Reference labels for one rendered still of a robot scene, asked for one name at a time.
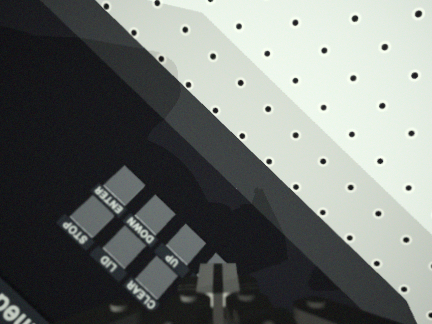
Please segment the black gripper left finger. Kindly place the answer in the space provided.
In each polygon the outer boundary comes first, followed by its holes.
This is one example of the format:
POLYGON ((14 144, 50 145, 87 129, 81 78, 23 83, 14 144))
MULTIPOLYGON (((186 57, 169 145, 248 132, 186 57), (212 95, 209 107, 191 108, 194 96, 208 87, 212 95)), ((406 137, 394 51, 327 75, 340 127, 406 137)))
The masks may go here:
POLYGON ((121 299, 51 324, 139 323, 219 324, 218 263, 200 264, 198 276, 186 276, 180 280, 177 293, 169 297, 162 310, 148 310, 143 316, 141 303, 121 299))

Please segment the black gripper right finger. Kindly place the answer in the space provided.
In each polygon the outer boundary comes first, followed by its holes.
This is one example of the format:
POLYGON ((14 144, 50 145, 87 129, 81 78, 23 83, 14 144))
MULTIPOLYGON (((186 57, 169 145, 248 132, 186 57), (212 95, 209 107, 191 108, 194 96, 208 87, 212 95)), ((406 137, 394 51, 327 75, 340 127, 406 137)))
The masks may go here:
POLYGON ((218 320, 219 324, 402 324, 318 296, 295 300, 293 313, 274 308, 255 278, 237 275, 236 263, 218 263, 218 320))

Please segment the grey perforated base plate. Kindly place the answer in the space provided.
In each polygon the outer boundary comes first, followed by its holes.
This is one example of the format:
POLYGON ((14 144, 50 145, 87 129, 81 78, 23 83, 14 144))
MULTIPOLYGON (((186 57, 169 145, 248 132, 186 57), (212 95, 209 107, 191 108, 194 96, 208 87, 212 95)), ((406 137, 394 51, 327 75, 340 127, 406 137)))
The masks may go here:
POLYGON ((432 0, 96 0, 432 324, 432 0))

